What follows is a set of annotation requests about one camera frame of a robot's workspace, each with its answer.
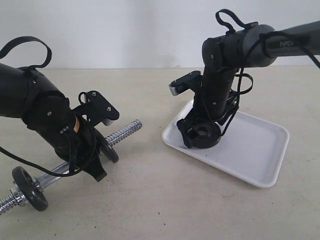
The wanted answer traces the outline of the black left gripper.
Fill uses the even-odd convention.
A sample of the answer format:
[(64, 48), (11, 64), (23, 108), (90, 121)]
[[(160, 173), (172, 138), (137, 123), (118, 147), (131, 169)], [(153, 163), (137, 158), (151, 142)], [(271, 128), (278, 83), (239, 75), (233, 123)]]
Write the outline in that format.
[(69, 173), (84, 171), (97, 182), (107, 176), (99, 157), (95, 128), (87, 121), (75, 117), (71, 124), (59, 130), (58, 136), (54, 151), (66, 163)]

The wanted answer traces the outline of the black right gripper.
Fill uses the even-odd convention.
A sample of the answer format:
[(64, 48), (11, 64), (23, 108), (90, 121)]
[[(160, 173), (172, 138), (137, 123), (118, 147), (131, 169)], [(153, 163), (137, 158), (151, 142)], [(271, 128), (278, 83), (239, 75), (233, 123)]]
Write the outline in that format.
[[(238, 110), (237, 102), (237, 94), (233, 90), (218, 95), (202, 90), (195, 94), (190, 114), (204, 122), (212, 120), (219, 125), (224, 125)], [(177, 121), (176, 126), (182, 135), (184, 145), (192, 148), (200, 136), (194, 129), (193, 122), (183, 118)]]

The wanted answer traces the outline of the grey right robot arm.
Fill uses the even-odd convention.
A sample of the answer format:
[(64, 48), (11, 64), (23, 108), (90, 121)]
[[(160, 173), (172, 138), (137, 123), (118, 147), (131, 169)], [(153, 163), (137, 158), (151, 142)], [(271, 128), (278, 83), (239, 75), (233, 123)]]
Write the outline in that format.
[(270, 66), (278, 57), (308, 56), (315, 61), (319, 54), (317, 21), (278, 31), (253, 22), (205, 40), (203, 71), (194, 70), (169, 84), (174, 96), (194, 92), (191, 110), (176, 124), (184, 145), (207, 149), (220, 141), (239, 109), (244, 91), (232, 85), (235, 78), (249, 77), (244, 69)]

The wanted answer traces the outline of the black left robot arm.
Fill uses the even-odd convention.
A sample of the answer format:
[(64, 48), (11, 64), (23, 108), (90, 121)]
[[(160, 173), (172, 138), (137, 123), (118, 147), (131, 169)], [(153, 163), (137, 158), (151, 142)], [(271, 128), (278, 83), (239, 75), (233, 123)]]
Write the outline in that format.
[(71, 109), (69, 99), (36, 69), (0, 65), (0, 115), (21, 119), (66, 162), (73, 154), (70, 144), (74, 143), (75, 167), (83, 169), (97, 182), (107, 176), (98, 155), (95, 130), (81, 114)]

